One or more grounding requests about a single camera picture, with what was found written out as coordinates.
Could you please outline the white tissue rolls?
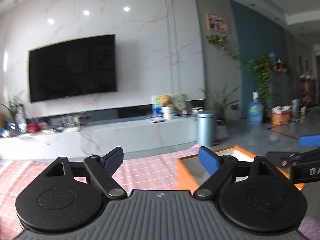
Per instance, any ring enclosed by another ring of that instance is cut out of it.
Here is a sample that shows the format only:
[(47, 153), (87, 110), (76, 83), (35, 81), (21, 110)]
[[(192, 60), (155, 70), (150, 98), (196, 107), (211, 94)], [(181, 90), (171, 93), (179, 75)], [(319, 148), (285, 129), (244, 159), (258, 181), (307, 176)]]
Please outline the white tissue rolls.
[(165, 120), (172, 120), (176, 112), (174, 105), (162, 106), (162, 115)]

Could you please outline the orange storage box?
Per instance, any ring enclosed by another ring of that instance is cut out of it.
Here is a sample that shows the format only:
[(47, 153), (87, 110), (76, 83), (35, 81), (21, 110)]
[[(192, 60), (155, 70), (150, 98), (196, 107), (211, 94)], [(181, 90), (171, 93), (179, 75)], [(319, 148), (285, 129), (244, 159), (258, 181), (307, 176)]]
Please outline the orange storage box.
[[(199, 149), (196, 155), (182, 157), (177, 161), (177, 189), (187, 191), (191, 196), (209, 178), (199, 162)], [(230, 155), (228, 149), (215, 153), (219, 156)], [(238, 159), (231, 183), (208, 201), (216, 202), (224, 209), (232, 205), (243, 205), (247, 209), (258, 209), (261, 212), (283, 209), (306, 201), (300, 190), (266, 158), (251, 155), (245, 157), (245, 161)]]

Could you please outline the blue water jug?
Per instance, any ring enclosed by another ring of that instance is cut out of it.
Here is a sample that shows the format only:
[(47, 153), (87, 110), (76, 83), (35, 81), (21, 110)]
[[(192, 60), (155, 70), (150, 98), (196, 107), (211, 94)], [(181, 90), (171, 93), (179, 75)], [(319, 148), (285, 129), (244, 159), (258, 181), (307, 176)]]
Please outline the blue water jug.
[(260, 126), (263, 121), (264, 106), (259, 101), (259, 93), (253, 92), (253, 101), (248, 105), (247, 123), (250, 126)]

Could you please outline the white marble tv console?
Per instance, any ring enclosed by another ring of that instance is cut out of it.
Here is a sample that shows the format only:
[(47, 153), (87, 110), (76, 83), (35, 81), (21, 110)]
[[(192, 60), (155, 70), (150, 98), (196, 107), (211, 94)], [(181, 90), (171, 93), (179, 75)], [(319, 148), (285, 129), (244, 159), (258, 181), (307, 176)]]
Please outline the white marble tv console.
[(125, 153), (196, 141), (193, 117), (153, 124), (148, 119), (85, 126), (78, 132), (37, 133), (1, 139), (1, 158), (43, 160), (104, 155), (120, 146)]

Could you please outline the white wifi router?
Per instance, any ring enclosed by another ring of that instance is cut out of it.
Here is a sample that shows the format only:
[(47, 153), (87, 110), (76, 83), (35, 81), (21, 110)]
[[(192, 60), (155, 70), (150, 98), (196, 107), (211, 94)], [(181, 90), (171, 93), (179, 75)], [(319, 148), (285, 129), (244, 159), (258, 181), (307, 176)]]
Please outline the white wifi router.
[(80, 115), (62, 116), (62, 124), (64, 126), (63, 133), (78, 132), (80, 130)]

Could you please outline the black wall television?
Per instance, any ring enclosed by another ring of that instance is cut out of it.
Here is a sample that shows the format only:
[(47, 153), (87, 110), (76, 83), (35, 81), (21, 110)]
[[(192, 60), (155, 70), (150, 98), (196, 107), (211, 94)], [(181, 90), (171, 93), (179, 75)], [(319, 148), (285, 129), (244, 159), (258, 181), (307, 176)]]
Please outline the black wall television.
[(79, 38), (29, 51), (32, 103), (117, 89), (114, 34)]

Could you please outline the tall floor plant right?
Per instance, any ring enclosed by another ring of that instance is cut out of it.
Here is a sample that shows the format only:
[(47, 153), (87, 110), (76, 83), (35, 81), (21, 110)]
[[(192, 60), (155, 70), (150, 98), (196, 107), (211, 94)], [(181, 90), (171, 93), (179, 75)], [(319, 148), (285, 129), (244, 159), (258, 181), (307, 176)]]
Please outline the tall floor plant right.
[(217, 120), (226, 121), (226, 112), (229, 106), (239, 101), (229, 101), (230, 96), (240, 89), (240, 86), (233, 88), (231, 91), (227, 91), (228, 83), (225, 83), (220, 92), (209, 89), (200, 88), (199, 90), (204, 94), (205, 100), (209, 109), (212, 109), (216, 113)]

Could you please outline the red box on console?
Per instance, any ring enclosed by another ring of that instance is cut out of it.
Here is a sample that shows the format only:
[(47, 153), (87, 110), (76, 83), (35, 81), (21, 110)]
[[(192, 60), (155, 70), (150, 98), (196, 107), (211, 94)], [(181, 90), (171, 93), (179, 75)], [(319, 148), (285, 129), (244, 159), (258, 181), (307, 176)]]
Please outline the red box on console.
[(40, 131), (39, 124), (37, 122), (28, 123), (27, 124), (27, 132), (28, 133), (37, 133)]

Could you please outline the grey metal trash bin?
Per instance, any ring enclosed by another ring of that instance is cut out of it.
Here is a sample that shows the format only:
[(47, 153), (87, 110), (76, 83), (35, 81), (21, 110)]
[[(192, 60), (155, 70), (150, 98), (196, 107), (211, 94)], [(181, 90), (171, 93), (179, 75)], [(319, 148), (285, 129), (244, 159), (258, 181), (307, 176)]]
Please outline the grey metal trash bin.
[(196, 139), (201, 146), (212, 147), (215, 144), (216, 111), (199, 111), (196, 114)]

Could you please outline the brown teddy bear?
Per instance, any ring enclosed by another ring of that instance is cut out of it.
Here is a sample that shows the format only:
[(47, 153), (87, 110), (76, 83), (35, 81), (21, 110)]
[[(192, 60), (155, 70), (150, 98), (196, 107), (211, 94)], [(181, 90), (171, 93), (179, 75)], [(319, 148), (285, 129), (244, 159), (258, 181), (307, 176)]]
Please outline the brown teddy bear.
[(160, 104), (162, 107), (171, 107), (173, 106), (170, 96), (161, 95), (159, 98)]

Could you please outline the hanging ivy plant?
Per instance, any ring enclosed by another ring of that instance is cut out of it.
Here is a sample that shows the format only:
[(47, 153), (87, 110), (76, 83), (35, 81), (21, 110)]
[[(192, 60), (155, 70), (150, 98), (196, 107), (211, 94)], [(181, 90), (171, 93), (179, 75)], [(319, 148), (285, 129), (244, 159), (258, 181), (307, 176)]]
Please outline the hanging ivy plant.
[[(239, 54), (235, 51), (236, 47), (230, 47), (227, 36), (208, 35), (206, 39), (209, 44), (214, 45), (223, 54), (228, 55), (234, 60), (240, 60)], [(271, 101), (275, 97), (271, 94), (271, 73), (292, 73), (292, 69), (287, 61), (277, 59), (274, 54), (265, 54), (259, 58), (251, 59), (244, 63), (244, 70), (253, 74), (257, 84), (257, 90), (266, 110), (271, 110)]]

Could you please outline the framed wall picture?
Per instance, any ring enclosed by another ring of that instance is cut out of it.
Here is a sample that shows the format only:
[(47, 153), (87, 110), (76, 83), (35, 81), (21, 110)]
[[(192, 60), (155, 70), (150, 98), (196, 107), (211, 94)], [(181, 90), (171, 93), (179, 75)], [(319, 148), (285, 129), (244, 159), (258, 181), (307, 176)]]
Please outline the framed wall picture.
[(217, 31), (225, 34), (230, 33), (228, 20), (226, 18), (206, 13), (206, 23), (208, 30)]

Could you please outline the blue picture book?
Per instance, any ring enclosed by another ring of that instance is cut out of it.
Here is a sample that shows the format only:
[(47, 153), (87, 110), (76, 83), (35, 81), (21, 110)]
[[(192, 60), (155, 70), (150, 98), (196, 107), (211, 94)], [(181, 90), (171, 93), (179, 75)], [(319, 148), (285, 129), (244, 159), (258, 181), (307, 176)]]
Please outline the blue picture book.
[[(168, 95), (171, 98), (172, 104), (174, 105), (174, 102), (176, 99), (183, 99), (185, 101), (184, 94), (161, 94), (161, 95)], [(152, 114), (153, 116), (163, 116), (162, 115), (162, 107), (159, 101), (159, 98), (161, 95), (153, 95), (152, 96)], [(183, 111), (177, 111), (176, 114), (182, 114)]]

